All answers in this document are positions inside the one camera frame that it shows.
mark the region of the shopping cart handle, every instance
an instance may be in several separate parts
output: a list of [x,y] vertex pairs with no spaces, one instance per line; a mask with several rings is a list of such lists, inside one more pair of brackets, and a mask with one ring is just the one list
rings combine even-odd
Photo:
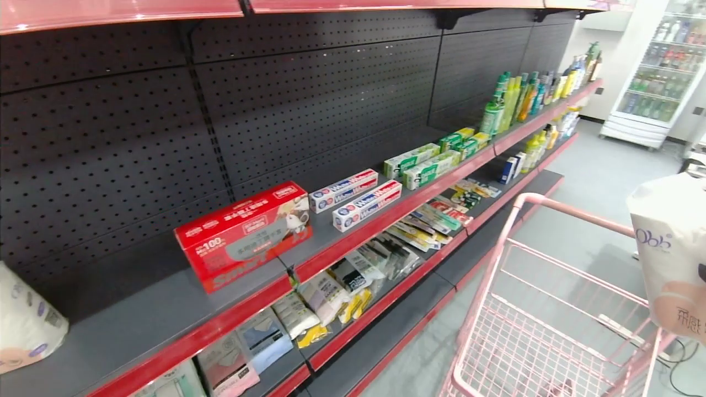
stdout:
[[515,200],[515,204],[513,204],[513,207],[515,207],[519,211],[525,203],[539,204],[540,206],[549,207],[549,208],[552,208],[552,209],[557,210],[559,212],[565,213],[567,215],[571,215],[576,218],[583,219],[587,222],[591,222],[594,225],[602,226],[602,227],[605,227],[606,229],[613,230],[614,232],[618,232],[618,233],[625,235],[625,236],[628,236],[630,238],[633,238],[633,239],[635,238],[635,231],[631,227],[627,227],[625,225],[621,225],[619,223],[615,223],[613,221],[597,217],[595,215],[592,215],[592,214],[589,214],[585,211],[582,211],[578,208],[574,208],[574,207],[566,205],[564,203],[559,203],[558,201],[554,201],[551,198],[547,198],[545,196],[542,196],[541,194],[537,194],[537,193],[520,194],[517,197],[517,199]]

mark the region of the red box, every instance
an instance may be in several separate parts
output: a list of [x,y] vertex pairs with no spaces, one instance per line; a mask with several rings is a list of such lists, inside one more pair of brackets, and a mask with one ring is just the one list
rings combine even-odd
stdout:
[[212,293],[311,236],[309,200],[287,182],[174,229]]

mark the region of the black cable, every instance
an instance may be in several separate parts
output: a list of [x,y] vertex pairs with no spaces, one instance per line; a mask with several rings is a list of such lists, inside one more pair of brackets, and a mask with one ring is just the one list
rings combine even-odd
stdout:
[[679,390],[679,388],[677,388],[676,386],[674,386],[674,381],[673,381],[672,378],[674,377],[674,371],[676,370],[676,368],[677,368],[681,363],[687,362],[687,361],[691,360],[691,359],[696,355],[696,352],[699,350],[699,343],[696,343],[696,348],[694,349],[694,351],[691,353],[691,355],[689,355],[689,357],[686,357],[686,346],[684,345],[684,343],[682,343],[681,340],[679,340],[679,339],[675,339],[675,340],[681,345],[681,360],[679,360],[679,361],[663,360],[663,361],[665,361],[665,362],[674,363],[674,366],[673,366],[673,367],[671,368],[671,370],[669,371],[669,383],[671,384],[671,387],[672,387],[677,393],[679,393],[679,394],[681,394],[682,396],[685,396],[685,397],[704,397],[703,395],[700,395],[700,394],[688,394],[688,393],[684,393],[682,390]]

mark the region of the glass door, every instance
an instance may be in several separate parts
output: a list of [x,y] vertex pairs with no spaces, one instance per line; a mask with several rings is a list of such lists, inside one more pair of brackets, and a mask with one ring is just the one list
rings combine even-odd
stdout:
[[703,75],[706,0],[670,0],[618,111],[670,125]]

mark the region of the pink shopping cart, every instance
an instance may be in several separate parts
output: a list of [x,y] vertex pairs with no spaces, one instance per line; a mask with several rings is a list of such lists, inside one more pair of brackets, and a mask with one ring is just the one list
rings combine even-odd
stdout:
[[658,354],[675,338],[647,300],[508,238],[525,203],[635,238],[632,229],[539,194],[522,194],[457,338],[440,396],[647,395]]

